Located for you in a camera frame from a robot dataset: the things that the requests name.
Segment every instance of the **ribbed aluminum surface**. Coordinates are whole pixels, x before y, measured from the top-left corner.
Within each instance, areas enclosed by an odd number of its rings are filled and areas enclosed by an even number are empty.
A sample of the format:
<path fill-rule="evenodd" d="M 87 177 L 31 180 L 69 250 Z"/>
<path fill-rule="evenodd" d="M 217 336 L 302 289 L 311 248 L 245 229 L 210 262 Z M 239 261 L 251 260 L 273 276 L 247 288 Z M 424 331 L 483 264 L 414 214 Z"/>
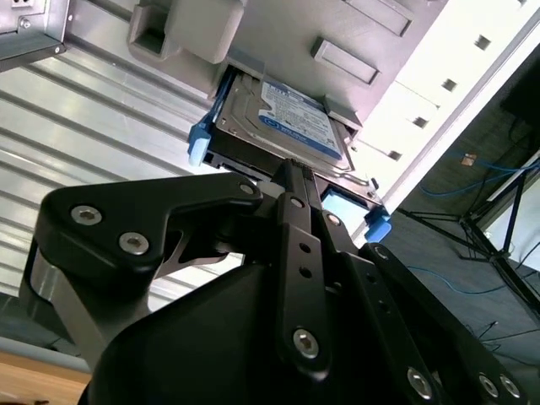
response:
<path fill-rule="evenodd" d="M 187 163 L 187 133 L 208 102 L 116 51 L 125 36 L 109 34 L 126 25 L 118 16 L 87 2 L 74 7 L 100 14 L 100 29 L 73 26 L 69 52 L 0 74 L 0 291 L 11 295 L 41 200 L 53 189 L 217 172 Z M 231 257 L 156 280 L 150 307 L 239 263 Z"/>

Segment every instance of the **blue label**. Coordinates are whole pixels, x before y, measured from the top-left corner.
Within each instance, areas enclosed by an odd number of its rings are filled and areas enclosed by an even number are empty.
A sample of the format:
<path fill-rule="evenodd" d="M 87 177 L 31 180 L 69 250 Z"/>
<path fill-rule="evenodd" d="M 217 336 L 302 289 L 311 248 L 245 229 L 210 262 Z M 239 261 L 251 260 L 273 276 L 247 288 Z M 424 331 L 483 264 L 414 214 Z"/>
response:
<path fill-rule="evenodd" d="M 340 154 L 328 148 L 326 145 L 322 143 L 318 143 L 317 141 L 314 141 L 313 139 L 308 138 L 306 135 L 302 135 L 299 132 L 293 131 L 292 129 L 287 128 L 286 126 L 281 125 L 279 122 L 276 122 L 266 116 L 259 116 L 259 120 L 261 120 L 263 124 L 266 124 L 269 127 L 272 127 L 276 129 L 277 131 L 284 133 L 285 135 L 289 135 L 291 138 L 296 139 L 297 141 L 300 141 L 306 144 L 307 146 L 318 150 L 319 152 L 323 152 L 324 154 L 327 154 L 328 156 L 334 159 L 341 159 Z"/>

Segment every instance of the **screw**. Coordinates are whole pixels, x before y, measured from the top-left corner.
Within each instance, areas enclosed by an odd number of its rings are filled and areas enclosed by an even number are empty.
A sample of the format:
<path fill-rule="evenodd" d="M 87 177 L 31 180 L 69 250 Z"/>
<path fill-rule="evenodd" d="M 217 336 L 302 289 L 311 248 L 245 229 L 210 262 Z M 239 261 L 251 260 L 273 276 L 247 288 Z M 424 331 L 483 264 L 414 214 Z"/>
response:
<path fill-rule="evenodd" d="M 27 30 L 28 28 L 32 26 L 32 23 L 28 19 L 21 19 L 20 26 L 23 27 L 25 30 Z"/>
<path fill-rule="evenodd" d="M 298 198 L 296 197 L 291 197 L 290 198 L 290 201 L 293 203 L 294 206 L 298 207 L 298 208 L 303 208 L 304 207 L 304 203 L 301 202 Z"/>
<path fill-rule="evenodd" d="M 499 396 L 497 387 L 488 377 L 486 377 L 484 374 L 480 374 L 478 379 L 480 380 L 480 384 L 482 385 L 483 389 L 486 390 L 491 397 L 496 398 Z"/>
<path fill-rule="evenodd" d="M 388 256 L 386 255 L 385 251 L 383 251 L 379 246 L 375 247 L 375 253 L 377 253 L 380 258 L 388 260 Z"/>
<path fill-rule="evenodd" d="M 315 336 L 305 329 L 298 329 L 294 332 L 293 343 L 296 349 L 307 359 L 314 359 L 319 355 L 319 343 Z"/>
<path fill-rule="evenodd" d="M 433 390 L 428 381 L 423 375 L 416 371 L 413 367 L 409 367 L 407 371 L 408 383 L 411 387 L 425 400 L 431 399 Z"/>
<path fill-rule="evenodd" d="M 248 186 L 247 184 L 240 184 L 240 189 L 246 193 L 246 194 L 255 194 L 255 191 L 253 191 L 253 188 Z"/>
<path fill-rule="evenodd" d="M 136 256 L 143 255 L 150 247 L 149 240 L 137 232 L 126 232 L 118 243 L 123 251 Z"/>
<path fill-rule="evenodd" d="M 101 216 L 100 211 L 94 207 L 89 207 L 88 205 L 79 205 L 71 210 L 71 218 L 77 224 L 81 225 L 96 225 L 103 217 Z"/>
<path fill-rule="evenodd" d="M 327 215 L 328 219 L 330 219 L 330 222 L 332 222 L 334 225 L 339 226 L 341 224 L 341 221 L 337 216 L 335 216 L 333 213 L 330 213 Z"/>
<path fill-rule="evenodd" d="M 520 390 L 517 389 L 516 384 L 512 382 L 510 378 L 508 378 L 506 375 L 500 375 L 500 382 L 503 383 L 503 387 L 506 388 L 506 390 L 514 397 L 519 398 L 520 397 Z"/>

